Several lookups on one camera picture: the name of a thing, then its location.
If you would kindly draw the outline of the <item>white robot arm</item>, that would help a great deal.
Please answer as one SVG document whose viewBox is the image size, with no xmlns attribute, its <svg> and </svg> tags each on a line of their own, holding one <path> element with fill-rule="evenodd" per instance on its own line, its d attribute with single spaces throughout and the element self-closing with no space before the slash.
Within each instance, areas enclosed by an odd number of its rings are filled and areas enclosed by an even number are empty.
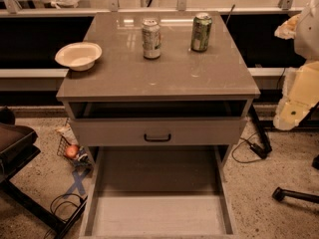
<svg viewBox="0 0 319 239">
<path fill-rule="evenodd" d="M 275 36 L 294 41 L 294 52 L 306 62 L 289 70 L 273 124 L 280 130 L 298 126 L 319 103 L 319 0 L 311 0 L 300 14 L 279 26 Z"/>
</svg>

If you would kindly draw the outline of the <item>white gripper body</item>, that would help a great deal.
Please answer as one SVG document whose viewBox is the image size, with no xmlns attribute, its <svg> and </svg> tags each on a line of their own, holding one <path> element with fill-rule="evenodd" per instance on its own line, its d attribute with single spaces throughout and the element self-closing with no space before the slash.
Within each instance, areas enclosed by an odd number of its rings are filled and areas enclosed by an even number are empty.
<svg viewBox="0 0 319 239">
<path fill-rule="evenodd" d="M 319 102 L 319 62 L 306 64 L 298 71 L 297 100 L 307 105 Z"/>
</svg>

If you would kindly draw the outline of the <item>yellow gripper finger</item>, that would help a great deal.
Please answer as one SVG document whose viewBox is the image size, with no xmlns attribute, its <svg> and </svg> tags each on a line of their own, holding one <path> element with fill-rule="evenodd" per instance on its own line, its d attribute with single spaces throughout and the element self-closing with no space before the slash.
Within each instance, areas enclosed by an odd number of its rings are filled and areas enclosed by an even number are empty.
<svg viewBox="0 0 319 239">
<path fill-rule="evenodd" d="M 296 27 L 299 18 L 299 14 L 290 17 L 283 24 L 277 27 L 277 29 L 274 32 L 274 36 L 284 40 L 294 39 L 296 36 Z"/>
<path fill-rule="evenodd" d="M 292 130 L 308 115 L 311 106 L 297 100 L 298 70 L 290 71 L 286 76 L 282 88 L 283 97 L 279 101 L 273 124 L 280 130 Z"/>
</svg>

